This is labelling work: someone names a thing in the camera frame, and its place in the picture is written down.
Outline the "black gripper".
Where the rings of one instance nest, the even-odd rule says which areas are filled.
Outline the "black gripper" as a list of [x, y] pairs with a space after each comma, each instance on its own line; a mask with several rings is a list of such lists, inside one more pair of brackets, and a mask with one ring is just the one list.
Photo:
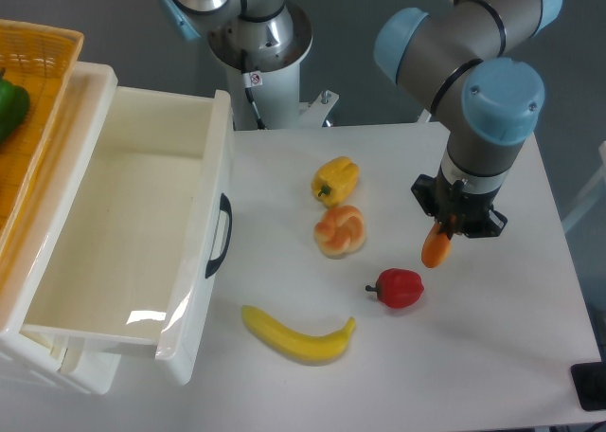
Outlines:
[[496, 190], [474, 194], [464, 190], [466, 183], [450, 183], [442, 172], [436, 177], [420, 175], [411, 187], [423, 212], [435, 220], [434, 234], [445, 233], [470, 239], [498, 237], [507, 225], [507, 217], [495, 210]]

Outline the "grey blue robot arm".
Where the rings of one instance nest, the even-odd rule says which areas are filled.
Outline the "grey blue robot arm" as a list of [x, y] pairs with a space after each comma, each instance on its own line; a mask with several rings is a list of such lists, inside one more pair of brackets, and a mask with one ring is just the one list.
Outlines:
[[[295, 128], [307, 15], [288, 0], [158, 0], [181, 35], [205, 38], [229, 80], [240, 130]], [[376, 65], [449, 132], [439, 170], [413, 187], [446, 238], [498, 236], [493, 201], [544, 106], [544, 83], [508, 52], [559, 15], [562, 0], [452, 0], [434, 19], [402, 9], [380, 29]]]

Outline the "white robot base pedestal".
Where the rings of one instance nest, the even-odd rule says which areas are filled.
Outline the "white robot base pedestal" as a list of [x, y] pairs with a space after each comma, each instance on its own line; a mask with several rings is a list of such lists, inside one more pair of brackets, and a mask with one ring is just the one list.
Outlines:
[[238, 131], [316, 128], [329, 123], [339, 95], [323, 90], [300, 100], [300, 65], [312, 47], [312, 25], [299, 6], [287, 1], [275, 17], [238, 17], [207, 36], [224, 68]]

